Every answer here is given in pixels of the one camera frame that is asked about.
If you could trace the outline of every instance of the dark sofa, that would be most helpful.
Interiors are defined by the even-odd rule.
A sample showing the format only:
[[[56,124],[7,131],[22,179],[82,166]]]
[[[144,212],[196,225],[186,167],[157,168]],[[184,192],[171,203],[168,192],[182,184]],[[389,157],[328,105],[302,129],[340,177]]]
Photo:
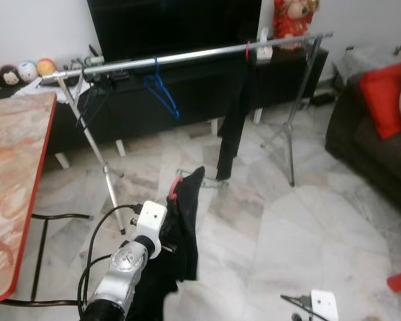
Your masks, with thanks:
[[[401,207],[401,132],[382,140],[358,86],[348,81],[328,125],[325,149],[367,176]]]

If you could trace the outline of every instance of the marble table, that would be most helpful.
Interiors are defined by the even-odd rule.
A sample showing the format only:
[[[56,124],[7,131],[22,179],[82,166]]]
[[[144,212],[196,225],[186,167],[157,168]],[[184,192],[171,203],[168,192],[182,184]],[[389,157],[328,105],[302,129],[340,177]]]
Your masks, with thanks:
[[[0,301],[18,281],[56,95],[0,100]]]

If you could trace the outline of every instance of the tripod stand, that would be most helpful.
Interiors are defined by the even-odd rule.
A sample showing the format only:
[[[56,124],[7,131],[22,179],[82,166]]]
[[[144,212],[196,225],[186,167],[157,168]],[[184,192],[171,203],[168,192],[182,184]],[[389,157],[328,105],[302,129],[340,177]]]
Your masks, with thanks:
[[[98,146],[95,143],[94,138],[92,137],[88,127],[86,126],[85,120],[80,115],[80,112],[78,110],[78,103],[79,103],[79,97],[80,97],[80,90],[82,89],[82,84],[83,84],[83,74],[81,73],[79,75],[79,81],[78,81],[78,84],[77,84],[76,92],[74,94],[75,98],[73,98],[72,93],[68,90],[68,87],[64,82],[64,79],[61,78],[61,77],[57,77],[56,79],[58,81],[59,86],[61,87],[62,91],[64,92],[65,96],[68,99],[68,104],[70,105],[70,107],[71,107],[71,109],[72,109],[72,111],[74,113],[74,116],[77,119],[80,119],[80,124],[84,128],[83,132],[84,132],[84,134],[86,136],[86,139],[88,140],[89,144],[91,145],[91,148],[92,148],[96,158],[98,159],[98,161],[102,165],[103,172],[104,172],[104,175],[106,177],[108,192],[110,193],[110,198],[112,199],[113,206],[116,207],[116,206],[118,206],[118,202],[117,202],[116,194],[114,192],[112,178],[111,178],[110,175],[111,174],[115,174],[118,177],[123,177],[124,173],[116,171],[115,169],[110,167],[110,165],[108,163],[105,162],[104,158],[101,155],[100,149],[98,149]],[[125,226],[123,225],[122,217],[120,216],[119,210],[116,210],[115,213],[116,213],[116,218],[118,220],[120,233],[122,235],[125,235],[125,233],[126,233],[125,232]]]
[[[299,90],[297,92],[297,96],[291,107],[289,112],[289,116],[287,121],[282,124],[282,127],[266,142],[261,144],[262,148],[265,148],[268,144],[271,144],[276,138],[278,138],[282,133],[284,133],[287,139],[287,169],[288,169],[288,182],[294,187],[294,164],[293,164],[293,121],[295,114],[299,110],[301,99],[303,98],[303,94],[306,89],[307,81],[309,80],[310,73],[312,71],[313,63],[315,62],[316,56],[319,51],[319,47],[321,45],[322,38],[316,38],[313,42],[313,46],[310,49],[309,53],[306,56],[306,68],[303,75],[303,79],[301,80]]]

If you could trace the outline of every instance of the marble floor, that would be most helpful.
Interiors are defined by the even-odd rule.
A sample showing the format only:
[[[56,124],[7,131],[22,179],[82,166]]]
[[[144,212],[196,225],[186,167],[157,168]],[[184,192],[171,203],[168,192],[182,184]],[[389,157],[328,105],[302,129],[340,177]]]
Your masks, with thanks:
[[[342,321],[401,321],[401,294],[386,285],[388,276],[401,272],[401,212],[325,151],[332,107],[307,108],[295,118],[293,189],[285,176],[283,138],[260,147],[286,119],[287,106],[263,111],[259,125],[246,121],[229,186],[200,190],[198,281],[179,284],[180,291],[167,297],[165,320],[286,321],[297,308],[279,295],[317,288],[336,295]],[[207,176],[215,177],[220,139],[207,123],[124,144],[124,158],[113,144],[101,146],[109,163],[125,173],[116,179],[119,203],[164,202],[177,169],[204,165]],[[67,156],[72,167],[65,171],[54,158],[47,160],[35,213],[94,219],[49,224],[38,300],[76,299],[92,229],[111,208],[91,150]],[[133,214],[122,215],[130,233]],[[40,235],[41,223],[32,220],[12,298],[28,300]],[[111,253],[124,239],[112,217],[97,236],[94,257]],[[105,269],[105,262],[93,269],[90,291]],[[0,306],[0,320],[79,319],[74,307]]]

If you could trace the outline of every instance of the television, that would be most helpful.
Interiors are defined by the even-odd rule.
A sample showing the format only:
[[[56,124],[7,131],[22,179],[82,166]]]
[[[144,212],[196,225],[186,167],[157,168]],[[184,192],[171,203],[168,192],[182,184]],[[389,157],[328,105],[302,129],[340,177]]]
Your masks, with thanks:
[[[106,62],[255,39],[261,0],[88,0]]]

